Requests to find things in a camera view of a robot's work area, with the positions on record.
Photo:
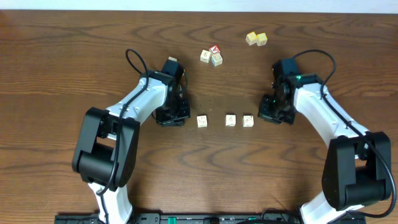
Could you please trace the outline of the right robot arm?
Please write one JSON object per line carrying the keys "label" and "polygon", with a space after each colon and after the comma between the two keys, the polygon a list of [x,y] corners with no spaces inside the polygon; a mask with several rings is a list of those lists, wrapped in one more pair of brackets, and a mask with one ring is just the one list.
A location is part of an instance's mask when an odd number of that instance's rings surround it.
{"label": "right robot arm", "polygon": [[272,66],[273,95],[264,95],[258,117],[293,124],[304,115],[325,142],[328,152],[322,191],[300,207],[302,223],[362,222],[360,209],[397,198],[391,172],[391,142],[384,132],[372,133],[358,124],[330,95],[315,73],[303,74],[294,58]]}

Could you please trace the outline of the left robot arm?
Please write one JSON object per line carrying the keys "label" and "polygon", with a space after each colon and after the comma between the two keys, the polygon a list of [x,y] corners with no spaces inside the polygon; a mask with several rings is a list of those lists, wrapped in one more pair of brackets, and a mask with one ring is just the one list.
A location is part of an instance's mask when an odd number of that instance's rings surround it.
{"label": "left robot arm", "polygon": [[154,116],[161,126],[183,126],[190,117],[179,82],[185,70],[169,58],[160,71],[148,70],[125,98],[84,116],[72,160],[96,195],[101,223],[127,223],[133,212],[126,184],[134,170],[139,130]]}

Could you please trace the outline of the yellow sided white block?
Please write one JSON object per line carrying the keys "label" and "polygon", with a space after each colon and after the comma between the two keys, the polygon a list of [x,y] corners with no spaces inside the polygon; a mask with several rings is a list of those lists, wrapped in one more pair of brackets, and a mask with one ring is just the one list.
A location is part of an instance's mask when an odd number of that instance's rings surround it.
{"label": "yellow sided white block", "polygon": [[236,115],[235,114],[227,114],[225,119],[225,125],[228,127],[233,127],[236,125]]}

